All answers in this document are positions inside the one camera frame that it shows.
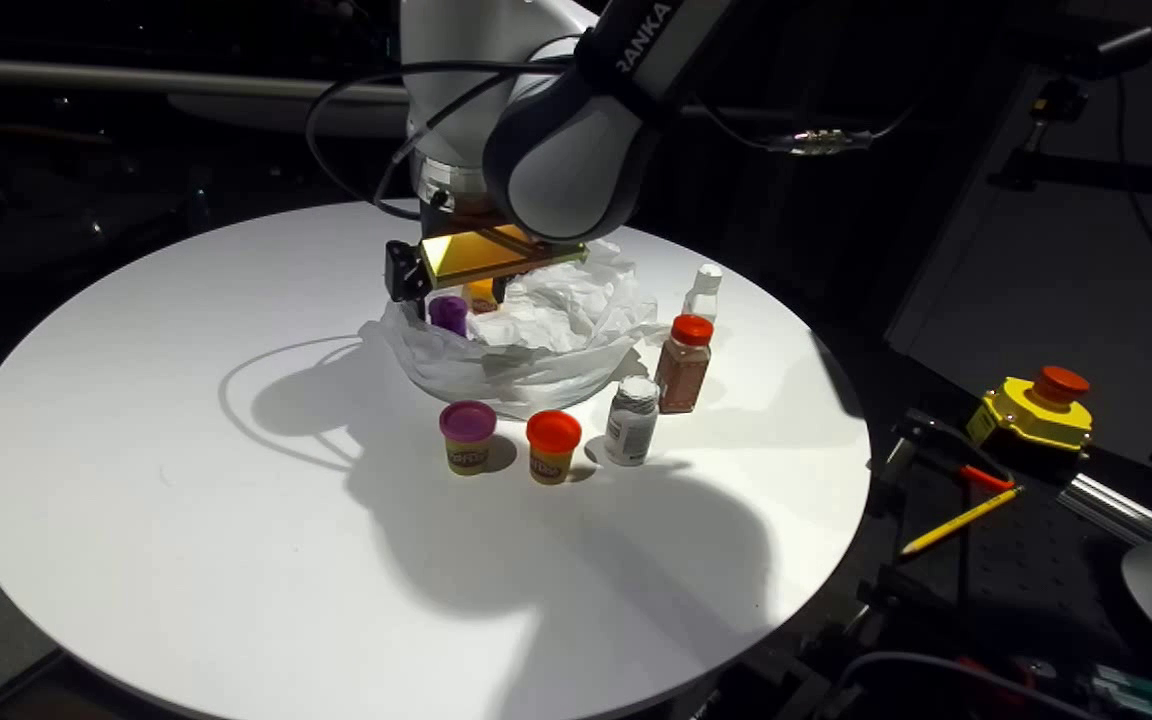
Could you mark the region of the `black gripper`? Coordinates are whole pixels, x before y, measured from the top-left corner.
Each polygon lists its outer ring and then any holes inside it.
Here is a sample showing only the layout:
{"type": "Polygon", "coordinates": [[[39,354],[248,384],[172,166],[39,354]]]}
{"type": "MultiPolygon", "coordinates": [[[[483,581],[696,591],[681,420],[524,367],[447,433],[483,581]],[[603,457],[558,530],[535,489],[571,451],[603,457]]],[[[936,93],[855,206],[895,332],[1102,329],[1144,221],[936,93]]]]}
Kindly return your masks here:
{"type": "Polygon", "coordinates": [[[422,318],[422,302],[431,293],[431,282],[429,282],[429,267],[412,243],[405,243],[405,241],[385,243],[385,289],[387,289],[387,302],[409,319],[422,318]]]}

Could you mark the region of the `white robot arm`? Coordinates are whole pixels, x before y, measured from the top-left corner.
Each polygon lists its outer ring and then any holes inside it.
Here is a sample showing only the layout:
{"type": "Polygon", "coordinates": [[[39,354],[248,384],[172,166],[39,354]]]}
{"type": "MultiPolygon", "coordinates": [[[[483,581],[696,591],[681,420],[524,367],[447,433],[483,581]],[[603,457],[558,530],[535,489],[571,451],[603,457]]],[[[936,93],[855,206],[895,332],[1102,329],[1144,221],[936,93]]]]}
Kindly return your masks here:
{"type": "Polygon", "coordinates": [[[615,234],[740,0],[400,0],[418,234],[615,234]]]}

